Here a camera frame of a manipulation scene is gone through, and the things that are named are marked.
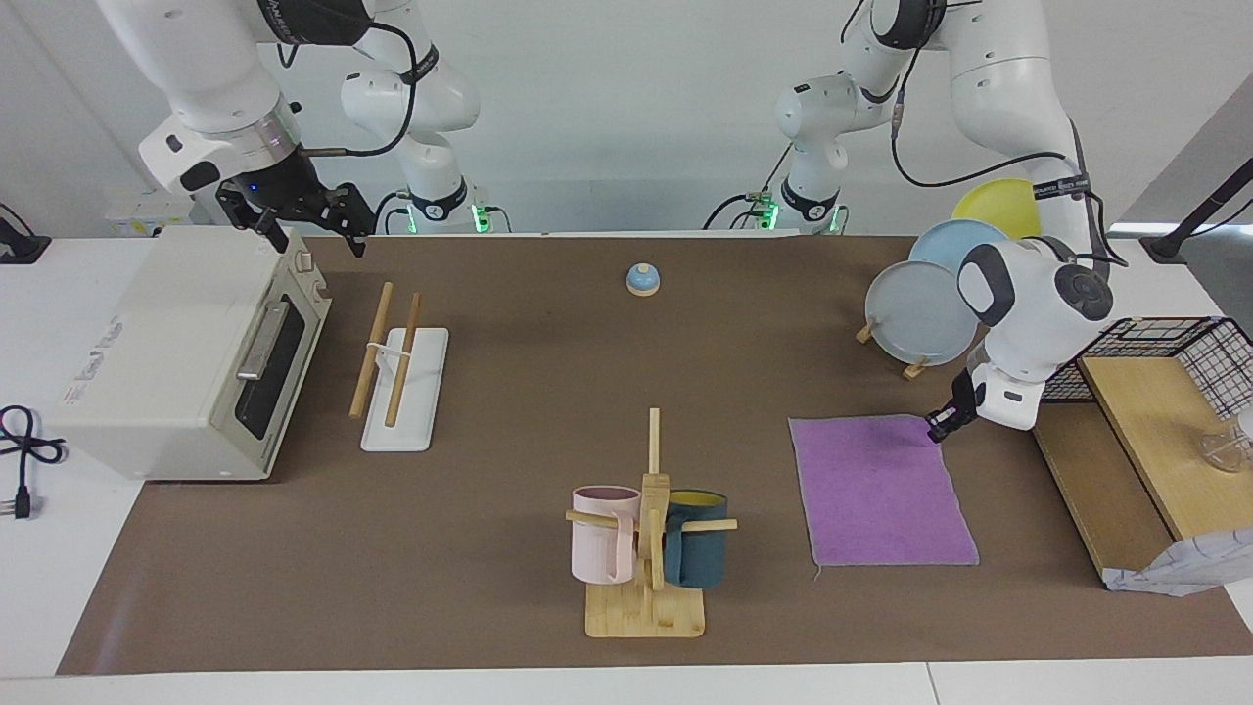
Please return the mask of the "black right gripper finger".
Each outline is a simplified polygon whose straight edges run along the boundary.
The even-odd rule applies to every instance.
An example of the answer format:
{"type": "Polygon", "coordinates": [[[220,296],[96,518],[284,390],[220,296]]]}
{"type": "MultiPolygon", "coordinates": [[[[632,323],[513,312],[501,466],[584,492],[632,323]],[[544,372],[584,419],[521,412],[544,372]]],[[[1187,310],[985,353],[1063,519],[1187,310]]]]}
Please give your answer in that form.
{"type": "Polygon", "coordinates": [[[355,183],[323,192],[323,228],[345,238],[355,258],[365,255],[367,238],[376,230],[376,214],[355,183]]]}
{"type": "Polygon", "coordinates": [[[216,200],[221,204],[228,220],[237,229],[251,229],[256,235],[262,235],[278,254],[286,254],[288,249],[288,235],[278,224],[277,212],[264,207],[262,212],[256,212],[246,195],[236,187],[216,188],[216,200]]]}

